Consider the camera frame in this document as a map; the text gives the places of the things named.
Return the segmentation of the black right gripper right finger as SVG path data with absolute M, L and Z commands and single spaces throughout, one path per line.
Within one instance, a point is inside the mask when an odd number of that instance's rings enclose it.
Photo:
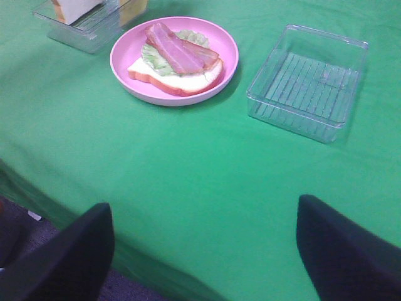
M 299 197 L 296 243 L 320 300 L 400 300 L 400 248 L 313 195 Z

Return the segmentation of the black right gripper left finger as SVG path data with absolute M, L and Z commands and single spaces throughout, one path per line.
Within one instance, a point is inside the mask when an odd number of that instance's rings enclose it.
M 1 272 L 1 300 L 97 300 L 114 250 L 110 205 L 96 204 Z

